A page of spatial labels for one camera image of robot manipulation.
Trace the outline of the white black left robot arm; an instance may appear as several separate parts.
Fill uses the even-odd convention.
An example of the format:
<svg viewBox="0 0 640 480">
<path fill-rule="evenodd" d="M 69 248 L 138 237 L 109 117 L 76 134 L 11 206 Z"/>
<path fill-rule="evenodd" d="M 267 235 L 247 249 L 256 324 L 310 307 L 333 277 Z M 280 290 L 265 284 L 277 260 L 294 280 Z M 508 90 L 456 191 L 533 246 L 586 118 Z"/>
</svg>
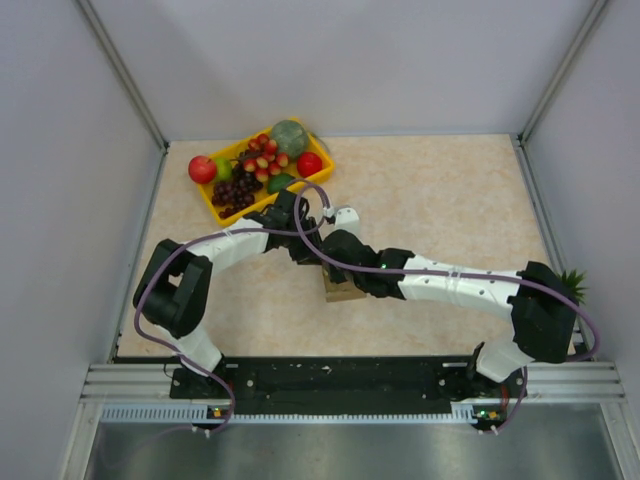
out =
<svg viewBox="0 0 640 480">
<path fill-rule="evenodd" d="M 201 326 L 213 276 L 246 259 L 287 248 L 304 263 L 305 239 L 319 243 L 319 225 L 308 216 L 309 201 L 282 190 L 274 204 L 252 211 L 231 226 L 187 243 L 159 242 L 133 297 L 134 329 L 178 356 L 193 372 L 192 384 L 205 396 L 226 387 L 218 366 L 223 354 Z"/>
</svg>

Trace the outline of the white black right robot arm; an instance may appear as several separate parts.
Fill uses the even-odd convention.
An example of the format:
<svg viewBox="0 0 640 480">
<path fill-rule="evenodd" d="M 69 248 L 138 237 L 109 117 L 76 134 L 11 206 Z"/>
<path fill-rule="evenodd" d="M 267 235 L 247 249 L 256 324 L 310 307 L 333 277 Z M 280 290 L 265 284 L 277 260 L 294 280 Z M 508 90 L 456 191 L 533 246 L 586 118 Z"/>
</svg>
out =
<svg viewBox="0 0 640 480">
<path fill-rule="evenodd" d="M 519 271 L 481 271 L 427 259 L 412 251 L 376 251 L 351 232 L 336 230 L 320 244 L 330 278 L 350 280 L 376 298 L 440 301 L 498 317 L 506 336 L 476 350 L 466 380 L 487 396 L 514 371 L 533 362 L 568 360 L 576 312 L 575 296 L 545 264 L 530 261 Z"/>
</svg>

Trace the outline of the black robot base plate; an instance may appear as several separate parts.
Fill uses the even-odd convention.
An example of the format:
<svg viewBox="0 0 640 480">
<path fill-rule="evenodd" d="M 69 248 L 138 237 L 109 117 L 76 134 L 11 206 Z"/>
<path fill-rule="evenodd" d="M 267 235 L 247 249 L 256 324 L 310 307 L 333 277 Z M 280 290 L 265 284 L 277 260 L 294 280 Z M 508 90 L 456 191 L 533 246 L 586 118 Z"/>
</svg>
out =
<svg viewBox="0 0 640 480">
<path fill-rule="evenodd" d="M 519 396 L 521 372 L 495 382 L 463 356 L 226 357 L 206 378 L 185 367 L 172 374 L 174 400 L 236 399 L 246 415 L 448 413 L 454 402 L 499 403 Z"/>
</svg>

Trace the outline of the brown cardboard express box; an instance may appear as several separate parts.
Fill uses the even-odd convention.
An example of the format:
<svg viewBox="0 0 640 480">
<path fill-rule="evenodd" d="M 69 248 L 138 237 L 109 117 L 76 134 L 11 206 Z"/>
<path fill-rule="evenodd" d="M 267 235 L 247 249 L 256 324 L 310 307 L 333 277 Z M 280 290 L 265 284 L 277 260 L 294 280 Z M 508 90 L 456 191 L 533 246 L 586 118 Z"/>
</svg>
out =
<svg viewBox="0 0 640 480">
<path fill-rule="evenodd" d="M 322 265 L 325 300 L 328 303 L 358 300 L 366 297 L 353 282 L 349 273 L 343 273 L 337 267 L 328 263 Z"/>
</svg>

